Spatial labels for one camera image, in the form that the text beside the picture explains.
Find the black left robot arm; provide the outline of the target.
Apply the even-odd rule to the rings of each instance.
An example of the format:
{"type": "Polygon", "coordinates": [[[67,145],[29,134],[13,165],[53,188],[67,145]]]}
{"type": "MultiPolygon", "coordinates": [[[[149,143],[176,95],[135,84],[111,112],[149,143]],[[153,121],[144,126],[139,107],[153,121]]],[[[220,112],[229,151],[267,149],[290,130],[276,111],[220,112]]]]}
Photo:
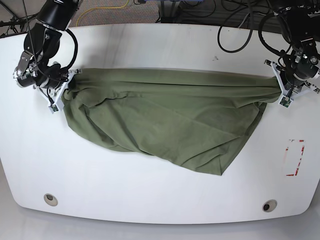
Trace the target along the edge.
{"type": "Polygon", "coordinates": [[[317,0],[268,0],[265,8],[268,12],[261,19],[257,33],[261,44],[278,56],[279,82],[288,91],[300,90],[310,79],[320,76],[320,53],[317,41],[320,31],[316,28],[320,17],[314,14],[320,11],[317,0]],[[276,18],[284,40],[289,44],[287,50],[271,47],[263,37],[265,23],[276,18]]]}

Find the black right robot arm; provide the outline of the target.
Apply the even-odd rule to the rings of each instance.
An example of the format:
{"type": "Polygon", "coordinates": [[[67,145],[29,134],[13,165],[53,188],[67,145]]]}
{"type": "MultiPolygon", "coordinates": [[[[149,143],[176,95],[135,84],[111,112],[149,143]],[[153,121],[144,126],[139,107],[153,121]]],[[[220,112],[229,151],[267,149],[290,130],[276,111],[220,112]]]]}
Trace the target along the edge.
{"type": "Polygon", "coordinates": [[[68,27],[81,4],[81,0],[47,0],[37,14],[33,27],[30,27],[29,19],[26,19],[24,51],[13,72],[18,86],[45,89],[46,96],[50,99],[56,90],[69,81],[69,69],[75,63],[79,45],[68,27]],[[73,57],[64,67],[59,63],[49,65],[49,60],[59,50],[62,32],[67,32],[74,42],[73,57]]]}

